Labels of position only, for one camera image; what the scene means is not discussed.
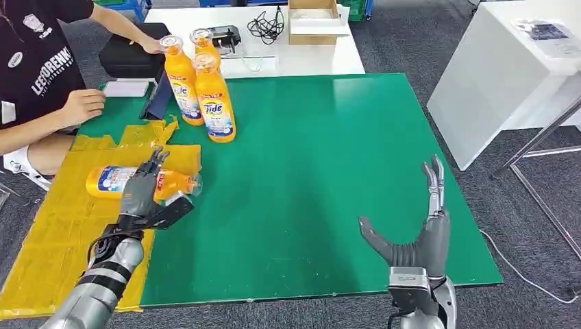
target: white desk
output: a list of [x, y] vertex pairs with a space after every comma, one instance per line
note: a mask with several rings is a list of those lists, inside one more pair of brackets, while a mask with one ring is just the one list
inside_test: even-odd
[[[284, 31], [272, 45], [265, 45], [260, 38], [252, 36], [247, 24], [262, 11], [267, 12], [268, 20], [273, 19], [276, 6], [152, 9], [145, 22], [164, 23], [172, 34], [182, 37], [184, 50], [190, 58], [193, 57], [194, 48], [189, 40], [189, 34], [194, 29], [237, 26], [247, 55], [266, 58], [263, 60], [263, 69], [258, 72], [250, 71], [239, 59], [223, 60], [221, 69], [226, 78], [365, 74], [351, 30], [348, 36], [338, 38], [336, 45], [289, 45], [288, 7], [281, 7], [281, 10], [285, 16]], [[251, 60], [247, 64], [251, 68], [258, 67], [255, 61], [258, 60]]]
[[580, 12], [579, 0], [480, 4], [428, 102], [460, 170], [502, 130], [546, 127], [581, 95], [581, 60], [548, 58], [512, 26], [555, 20], [581, 38]]

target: black case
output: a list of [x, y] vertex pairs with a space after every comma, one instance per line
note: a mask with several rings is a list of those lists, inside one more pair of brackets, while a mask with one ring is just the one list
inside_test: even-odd
[[[164, 23], [143, 23], [137, 27], [156, 40], [169, 34]], [[146, 53], [137, 42], [114, 34], [101, 50], [99, 60], [105, 72], [115, 78], [155, 78], [164, 66], [165, 56]]]

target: gray carpet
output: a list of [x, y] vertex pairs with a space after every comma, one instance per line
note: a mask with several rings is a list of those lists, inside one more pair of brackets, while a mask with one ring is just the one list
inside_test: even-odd
[[[194, 1], [179, 0], [153, 3], [159, 7], [195, 5]], [[465, 0], [376, 3], [371, 22], [351, 24], [365, 69], [405, 72], [424, 106], [469, 23], [472, 7]], [[88, 85], [94, 87], [107, 79], [96, 59], [107, 34], [92, 23], [69, 25], [66, 34]], [[96, 40], [92, 45], [86, 44], [89, 34]], [[428, 113], [426, 117], [446, 150]], [[505, 256], [527, 277], [569, 299], [568, 287], [581, 284], [581, 262], [511, 173], [503, 180], [489, 179], [489, 174], [534, 133], [504, 132], [467, 171], [453, 171], [478, 225], [493, 236]], [[575, 144], [581, 144], [581, 133], [565, 127], [544, 147]], [[524, 160], [521, 169], [581, 243], [580, 157], [569, 154]], [[42, 195], [33, 184], [13, 175], [0, 175], [0, 180], [22, 194], [35, 198]], [[35, 211], [36, 207], [7, 206], [0, 212], [0, 282], [14, 261]], [[581, 328], [581, 301], [559, 304], [521, 281], [496, 253], [493, 255], [506, 283], [459, 290], [459, 328]], [[160, 308], [117, 314], [109, 328], [385, 328], [387, 316], [395, 311], [390, 300], [389, 295], [368, 295]], [[40, 323], [38, 319], [5, 321], [0, 328], [35, 328]]]

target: bottle cap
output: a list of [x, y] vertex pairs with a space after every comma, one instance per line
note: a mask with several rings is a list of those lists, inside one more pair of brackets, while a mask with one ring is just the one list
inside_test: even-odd
[[195, 29], [190, 34], [190, 41], [198, 47], [207, 47], [212, 43], [214, 34], [209, 29]]
[[216, 68], [218, 61], [211, 53], [197, 53], [194, 57], [194, 69], [207, 73]]
[[182, 50], [184, 41], [179, 36], [169, 35], [161, 38], [160, 45], [170, 55], [175, 55]]
[[203, 180], [201, 179], [201, 176], [199, 174], [196, 174], [194, 176], [191, 176], [190, 179], [188, 180], [188, 186], [187, 186], [187, 194], [191, 194], [195, 197], [197, 197], [200, 193], [201, 190], [203, 188]]

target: robotic finger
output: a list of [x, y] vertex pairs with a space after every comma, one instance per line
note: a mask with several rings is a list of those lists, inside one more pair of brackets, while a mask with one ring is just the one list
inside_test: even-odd
[[426, 162], [422, 164], [422, 170], [428, 179], [428, 216], [436, 216], [444, 206], [444, 166], [438, 156], [432, 156], [432, 166]]

